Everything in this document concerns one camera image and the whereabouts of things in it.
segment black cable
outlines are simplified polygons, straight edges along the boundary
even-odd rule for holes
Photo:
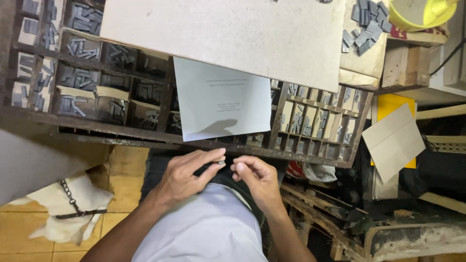
[[[466,38],[461,40],[461,43],[459,43],[459,45],[455,47],[455,50],[453,50],[453,52],[443,61],[443,63],[439,66],[439,68],[435,69],[431,73],[431,76],[437,73],[456,54],[456,52],[458,52],[458,50],[460,50],[463,47],[465,43],[466,43]]]

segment dark pants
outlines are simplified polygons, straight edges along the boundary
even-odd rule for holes
[[[184,155],[182,152],[167,151],[167,150],[158,150],[150,149],[149,154],[146,160],[146,170],[144,174],[144,183],[141,188],[141,199],[139,203],[149,194],[149,192],[159,184],[162,176],[167,168],[168,161],[175,156]],[[235,182],[232,178],[233,171],[230,170],[230,165],[233,164],[234,157],[227,156],[225,163],[226,166],[217,172],[217,175],[210,181],[210,183],[222,184],[229,188],[236,190],[240,195],[246,200],[246,202],[251,207],[251,210],[254,216],[257,218],[259,225],[262,225],[264,222],[264,213],[257,207],[256,203],[249,192],[244,181]],[[277,159],[262,159],[269,165],[273,165],[278,172],[278,182],[281,184],[283,177],[285,176],[286,168],[288,167],[287,160],[277,160]],[[210,164],[203,165],[198,169],[194,175],[200,176]]]

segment white paper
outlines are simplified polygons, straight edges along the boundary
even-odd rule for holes
[[[270,79],[174,57],[183,141],[270,130]]]

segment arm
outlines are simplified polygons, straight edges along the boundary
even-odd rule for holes
[[[81,262],[129,262],[157,220],[180,201],[204,189],[225,166],[212,164],[199,177],[193,175],[203,164],[225,160],[225,148],[209,152],[197,150],[168,162],[160,183],[144,201],[110,232],[108,232]]]
[[[315,257],[299,239],[281,201],[277,170],[252,156],[242,156],[233,162],[233,179],[243,180],[247,184],[257,206],[267,217],[278,261],[316,262]]]

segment hand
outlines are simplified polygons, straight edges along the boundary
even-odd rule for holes
[[[266,217],[277,214],[285,208],[280,196],[277,170],[257,157],[241,156],[233,159],[233,179],[243,180],[257,206]]]
[[[225,148],[208,152],[196,150],[184,156],[174,157],[168,162],[160,183],[146,197],[156,206],[169,209],[178,202],[202,191],[207,183],[225,164],[213,163],[199,177],[193,175],[202,165],[225,160]]]

